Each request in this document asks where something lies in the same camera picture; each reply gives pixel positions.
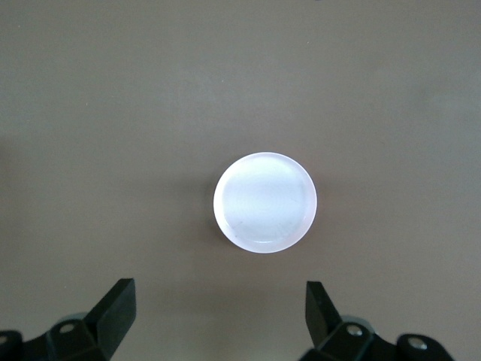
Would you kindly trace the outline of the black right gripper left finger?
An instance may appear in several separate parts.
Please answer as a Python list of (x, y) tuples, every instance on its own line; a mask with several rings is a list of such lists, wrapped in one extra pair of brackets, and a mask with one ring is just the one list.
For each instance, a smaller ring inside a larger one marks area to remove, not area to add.
[(135, 280), (122, 278), (82, 317), (28, 341), (0, 330), (0, 361), (110, 361), (135, 321)]

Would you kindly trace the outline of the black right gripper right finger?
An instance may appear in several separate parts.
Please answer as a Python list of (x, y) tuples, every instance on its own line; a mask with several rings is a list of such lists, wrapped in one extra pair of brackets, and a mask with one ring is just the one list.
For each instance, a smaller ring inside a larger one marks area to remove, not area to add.
[(453, 361), (441, 343), (426, 335), (404, 333), (391, 343), (366, 320), (340, 316), (319, 281), (306, 283), (305, 321), (313, 348), (303, 361)]

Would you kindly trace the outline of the pink round plate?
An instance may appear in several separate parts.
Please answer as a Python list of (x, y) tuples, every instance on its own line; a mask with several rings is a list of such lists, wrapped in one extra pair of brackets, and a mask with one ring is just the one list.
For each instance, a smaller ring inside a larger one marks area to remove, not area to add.
[(253, 253), (276, 253), (298, 243), (313, 225), (317, 192), (309, 173), (279, 153), (253, 153), (233, 162), (213, 193), (223, 235)]

